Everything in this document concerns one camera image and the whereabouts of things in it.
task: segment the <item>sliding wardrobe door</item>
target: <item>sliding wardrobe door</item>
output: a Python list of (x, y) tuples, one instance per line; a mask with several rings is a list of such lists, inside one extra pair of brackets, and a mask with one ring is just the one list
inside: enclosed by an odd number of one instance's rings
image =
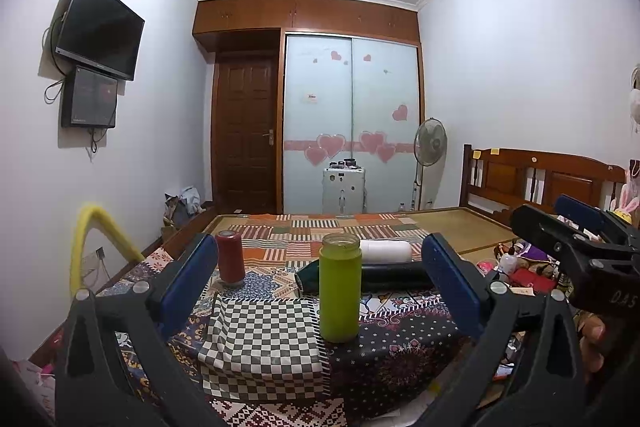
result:
[(366, 169), (367, 212), (411, 206), (418, 98), (415, 47), (353, 39), (354, 157)]
[(284, 212), (321, 214), (322, 169), (351, 152), (351, 39), (287, 37), (283, 134)]

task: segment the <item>white wall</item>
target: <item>white wall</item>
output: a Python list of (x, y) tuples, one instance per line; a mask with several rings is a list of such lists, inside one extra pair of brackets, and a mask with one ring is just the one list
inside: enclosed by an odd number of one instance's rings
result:
[[(41, 48), (58, 1), (0, 0), (0, 343), (12, 359), (28, 357), (66, 317), (70, 244), (85, 201), (101, 204), (143, 249), (159, 237), (165, 191), (204, 191), (196, 0), (122, 0), (146, 21), (136, 78), (120, 86), (116, 128), (93, 158), (87, 133), (60, 130), (58, 102), (43, 101), (58, 78)], [(94, 230), (85, 252), (99, 246), (114, 275), (124, 260)]]
[(639, 0), (430, 0), (418, 14), (427, 115), (449, 137), (435, 206), (458, 204), (463, 144), (628, 165)]

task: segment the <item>finger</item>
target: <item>finger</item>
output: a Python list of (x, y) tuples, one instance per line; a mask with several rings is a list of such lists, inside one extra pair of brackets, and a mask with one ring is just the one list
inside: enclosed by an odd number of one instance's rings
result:
[(597, 316), (591, 315), (582, 325), (582, 336), (590, 343), (597, 344), (604, 335), (604, 322)]
[(582, 362), (587, 373), (597, 373), (604, 364), (604, 357), (586, 337), (580, 339)]

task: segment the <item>green thermos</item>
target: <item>green thermos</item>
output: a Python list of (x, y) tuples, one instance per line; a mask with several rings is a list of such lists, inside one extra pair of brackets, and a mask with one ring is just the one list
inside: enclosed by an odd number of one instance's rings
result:
[(331, 343), (358, 335), (362, 251), (350, 233), (330, 233), (322, 239), (319, 259), (320, 334)]

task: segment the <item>red thermos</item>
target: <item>red thermos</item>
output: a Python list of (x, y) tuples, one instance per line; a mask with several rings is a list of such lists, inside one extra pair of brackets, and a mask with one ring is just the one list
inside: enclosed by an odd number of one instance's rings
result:
[(234, 230), (222, 230), (216, 234), (215, 240), (218, 244), (220, 279), (229, 286), (241, 285), (244, 282), (242, 236)]

